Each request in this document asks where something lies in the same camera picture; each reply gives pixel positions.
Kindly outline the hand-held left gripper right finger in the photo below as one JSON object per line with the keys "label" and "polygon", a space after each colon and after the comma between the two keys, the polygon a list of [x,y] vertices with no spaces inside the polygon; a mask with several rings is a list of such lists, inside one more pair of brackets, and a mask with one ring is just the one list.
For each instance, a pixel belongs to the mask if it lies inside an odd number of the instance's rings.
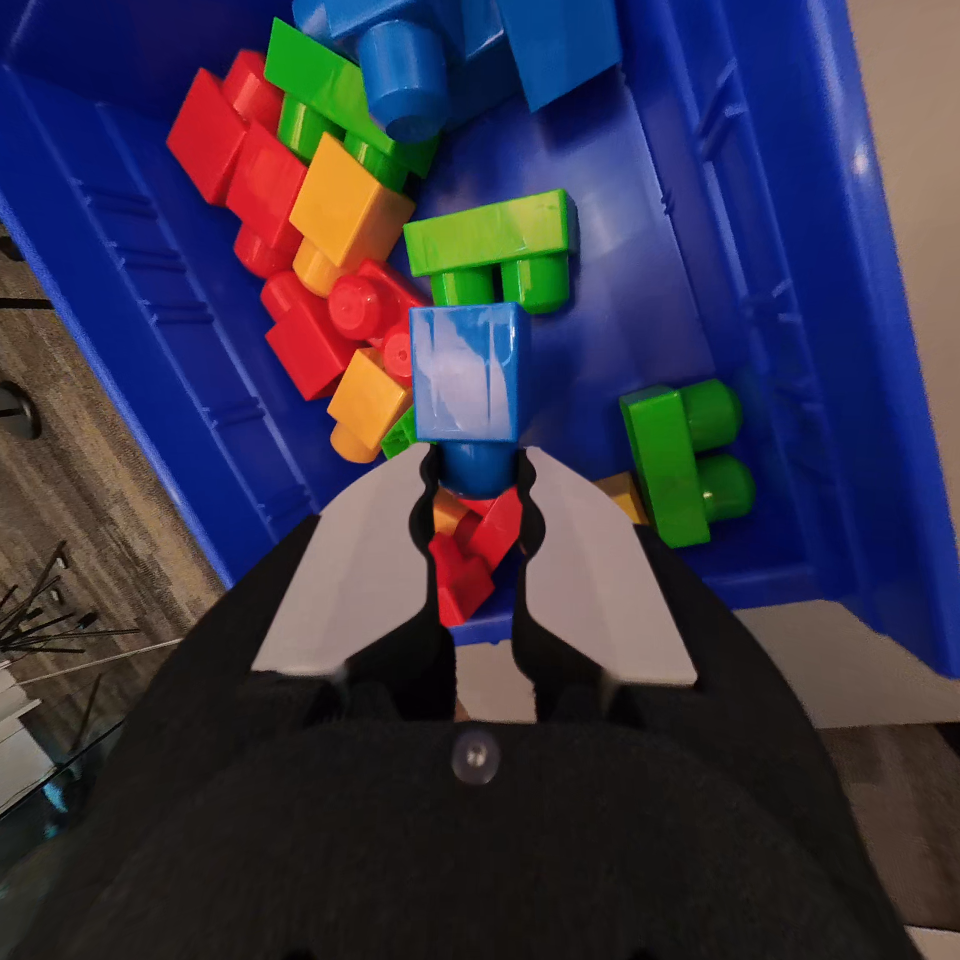
{"label": "hand-held left gripper right finger", "polygon": [[585,690],[604,711],[619,690],[692,690],[698,673],[638,527],[606,492],[544,450],[519,455],[522,508],[511,650],[552,714]]}

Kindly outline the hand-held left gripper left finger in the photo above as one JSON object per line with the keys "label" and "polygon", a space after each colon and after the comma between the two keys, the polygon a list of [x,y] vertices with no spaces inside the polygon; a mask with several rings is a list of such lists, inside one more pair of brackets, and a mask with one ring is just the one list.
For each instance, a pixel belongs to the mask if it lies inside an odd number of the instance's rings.
{"label": "hand-held left gripper left finger", "polygon": [[415,444],[338,494],[253,659],[255,674],[378,684],[400,710],[453,710],[456,659],[430,551],[436,446]]}

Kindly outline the blue single-stud building block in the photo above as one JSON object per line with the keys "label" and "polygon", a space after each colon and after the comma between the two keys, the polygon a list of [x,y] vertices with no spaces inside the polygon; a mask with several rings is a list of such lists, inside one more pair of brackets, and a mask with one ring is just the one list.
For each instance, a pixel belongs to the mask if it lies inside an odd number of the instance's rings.
{"label": "blue single-stud building block", "polygon": [[516,483],[533,384],[532,319],[517,302],[409,310],[414,431],[439,482],[489,500]]}

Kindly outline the blue plastic bin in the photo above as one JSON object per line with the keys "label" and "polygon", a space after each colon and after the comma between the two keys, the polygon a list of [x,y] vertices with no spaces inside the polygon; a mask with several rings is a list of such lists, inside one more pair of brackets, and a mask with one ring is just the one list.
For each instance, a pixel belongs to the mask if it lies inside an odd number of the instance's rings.
{"label": "blue plastic bin", "polygon": [[[167,149],[283,2],[2,2],[2,222],[230,588],[364,467],[265,340],[236,219]],[[565,189],[526,444],[632,465],[619,399],[726,382],[751,513],[682,551],[732,609],[842,603],[958,677],[958,558],[845,2],[619,2],[623,69],[444,138],[423,217]]]}

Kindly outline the pile of coloured building blocks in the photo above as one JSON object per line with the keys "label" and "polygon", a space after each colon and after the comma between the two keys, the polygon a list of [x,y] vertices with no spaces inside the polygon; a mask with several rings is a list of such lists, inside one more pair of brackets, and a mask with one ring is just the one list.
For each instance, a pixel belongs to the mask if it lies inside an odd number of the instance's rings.
{"label": "pile of coloured building blocks", "polygon": [[[211,207],[239,222],[234,255],[262,282],[266,339],[306,402],[328,399],[345,462],[393,459],[416,437],[409,310],[515,302],[564,313],[580,267],[563,187],[417,215],[442,134],[492,131],[522,92],[542,110],[622,58],[614,2],[293,2],[266,53],[224,78],[198,70],[166,139]],[[465,624],[516,550],[516,483],[434,496],[439,614]]]}

